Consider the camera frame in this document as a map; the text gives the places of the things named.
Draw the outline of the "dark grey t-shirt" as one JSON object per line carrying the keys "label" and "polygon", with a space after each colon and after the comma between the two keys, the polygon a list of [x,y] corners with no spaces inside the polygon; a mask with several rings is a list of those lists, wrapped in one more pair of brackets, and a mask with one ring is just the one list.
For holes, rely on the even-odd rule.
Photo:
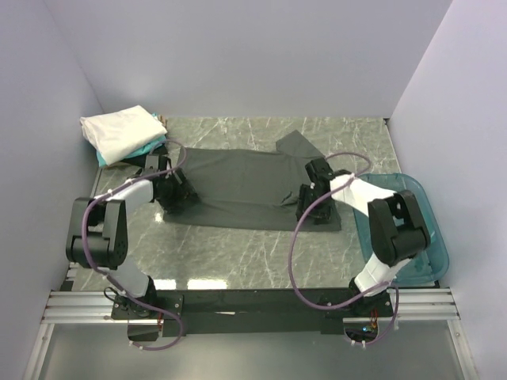
{"label": "dark grey t-shirt", "polygon": [[322,153],[298,131],[276,141],[273,152],[188,148],[182,170],[198,201],[166,222],[231,229],[292,231],[306,164]]}

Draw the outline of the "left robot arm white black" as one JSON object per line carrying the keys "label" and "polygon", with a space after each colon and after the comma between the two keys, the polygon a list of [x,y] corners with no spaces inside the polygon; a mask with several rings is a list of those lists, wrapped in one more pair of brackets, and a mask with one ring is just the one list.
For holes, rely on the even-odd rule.
{"label": "left robot arm white black", "polygon": [[163,315],[154,280],[128,258],[128,215],[148,203],[179,215],[199,202],[183,170],[161,154],[148,154],[144,167],[120,187],[94,198],[77,198],[67,234],[67,259],[103,275],[114,303],[141,318]]}

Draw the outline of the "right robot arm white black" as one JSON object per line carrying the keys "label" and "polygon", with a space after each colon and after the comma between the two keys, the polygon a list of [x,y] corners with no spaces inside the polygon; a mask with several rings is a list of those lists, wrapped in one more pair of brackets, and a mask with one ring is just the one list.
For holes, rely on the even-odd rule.
{"label": "right robot arm white black", "polygon": [[[430,246],[431,237],[417,197],[409,190],[394,192],[375,186],[347,170],[334,172],[325,158],[309,161],[305,170],[310,183],[299,188],[297,224],[288,254],[288,275],[293,291],[311,308],[328,311],[348,306],[355,315],[364,316],[375,307],[375,296],[384,293],[398,272]],[[368,218],[373,253],[351,280],[348,300],[326,306],[310,301],[297,287],[292,258],[299,229],[306,218],[330,221],[335,201]]]}

